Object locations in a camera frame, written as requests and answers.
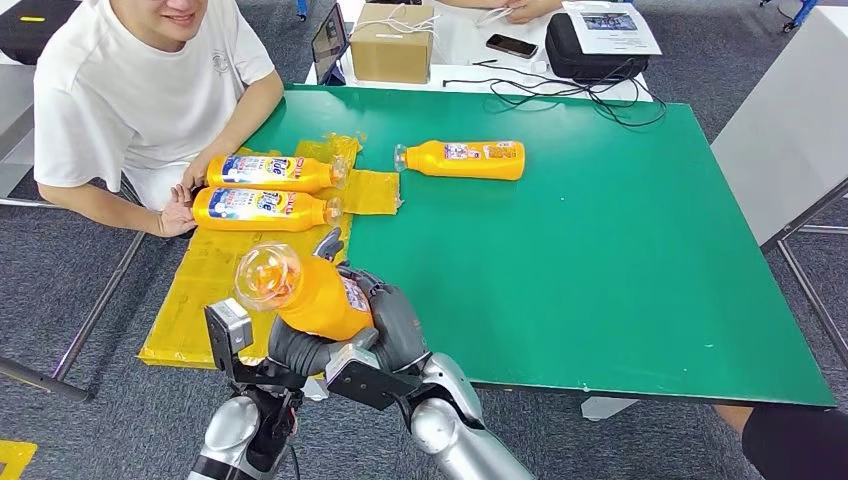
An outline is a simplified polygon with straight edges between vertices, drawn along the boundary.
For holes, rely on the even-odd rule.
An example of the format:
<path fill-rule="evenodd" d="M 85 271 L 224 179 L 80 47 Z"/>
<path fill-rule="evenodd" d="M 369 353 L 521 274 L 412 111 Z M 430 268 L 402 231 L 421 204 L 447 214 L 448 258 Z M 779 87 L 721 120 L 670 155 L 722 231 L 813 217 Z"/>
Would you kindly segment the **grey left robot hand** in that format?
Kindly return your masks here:
<path fill-rule="evenodd" d="M 369 349 L 378 337 L 375 327 L 365 327 L 351 339 L 333 341 L 296 330 L 277 315 L 270 330 L 267 357 L 298 375 L 308 377 L 323 372 L 331 358 L 346 345 Z"/>

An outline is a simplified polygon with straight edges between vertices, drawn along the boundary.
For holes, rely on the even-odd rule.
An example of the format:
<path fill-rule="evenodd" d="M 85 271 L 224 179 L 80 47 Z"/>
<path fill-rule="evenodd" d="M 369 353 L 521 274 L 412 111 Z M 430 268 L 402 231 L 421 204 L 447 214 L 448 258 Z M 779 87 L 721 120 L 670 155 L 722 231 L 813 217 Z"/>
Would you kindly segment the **person's left hand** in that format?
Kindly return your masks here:
<path fill-rule="evenodd" d="M 204 187 L 208 166 L 213 157 L 214 153 L 208 149 L 202 150 L 187 166 L 180 184 L 187 190 Z"/>
<path fill-rule="evenodd" d="M 525 24 L 560 10 L 562 0 L 509 0 L 505 6 L 511 10 L 509 23 Z"/>

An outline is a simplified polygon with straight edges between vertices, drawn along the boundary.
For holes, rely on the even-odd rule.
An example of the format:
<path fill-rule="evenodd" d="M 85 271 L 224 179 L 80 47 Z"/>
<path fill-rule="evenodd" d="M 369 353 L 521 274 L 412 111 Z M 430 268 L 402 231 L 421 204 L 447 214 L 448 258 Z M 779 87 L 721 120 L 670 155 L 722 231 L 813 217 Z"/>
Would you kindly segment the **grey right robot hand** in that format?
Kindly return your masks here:
<path fill-rule="evenodd" d="M 381 367 L 392 373 L 420 374 L 431 352 L 418 315 L 405 293 L 371 272 L 351 267 L 348 261 L 342 261 L 336 269 L 365 294 L 379 332 L 371 351 Z"/>

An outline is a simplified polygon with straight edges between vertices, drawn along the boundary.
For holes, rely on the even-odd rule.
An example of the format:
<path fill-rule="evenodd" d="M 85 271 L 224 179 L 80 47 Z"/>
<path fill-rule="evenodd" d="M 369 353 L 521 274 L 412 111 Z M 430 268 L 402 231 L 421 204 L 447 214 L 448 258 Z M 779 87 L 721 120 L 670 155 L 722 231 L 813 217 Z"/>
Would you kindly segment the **person's right hand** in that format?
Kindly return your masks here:
<path fill-rule="evenodd" d="M 172 238 L 187 234 L 196 227 L 191 192 L 177 184 L 171 188 L 171 199 L 157 217 L 154 233 L 162 238 Z"/>

